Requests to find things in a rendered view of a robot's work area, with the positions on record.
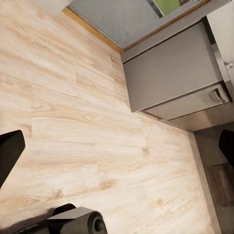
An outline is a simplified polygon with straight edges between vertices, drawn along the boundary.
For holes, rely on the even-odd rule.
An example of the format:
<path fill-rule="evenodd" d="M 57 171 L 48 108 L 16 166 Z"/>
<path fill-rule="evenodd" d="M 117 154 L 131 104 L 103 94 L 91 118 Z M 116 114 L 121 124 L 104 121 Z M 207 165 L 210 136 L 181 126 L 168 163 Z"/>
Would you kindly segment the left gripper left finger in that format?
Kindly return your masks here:
<path fill-rule="evenodd" d="M 25 149 L 22 130 L 0 135 L 0 188 Z"/>

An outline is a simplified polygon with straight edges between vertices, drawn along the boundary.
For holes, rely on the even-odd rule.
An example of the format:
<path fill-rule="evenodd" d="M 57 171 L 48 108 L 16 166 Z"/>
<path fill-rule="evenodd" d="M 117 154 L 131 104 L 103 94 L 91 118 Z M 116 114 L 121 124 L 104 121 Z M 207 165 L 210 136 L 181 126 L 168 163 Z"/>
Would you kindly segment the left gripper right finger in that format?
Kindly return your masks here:
<path fill-rule="evenodd" d="M 234 169 L 234 132 L 223 130 L 218 146 Z"/>

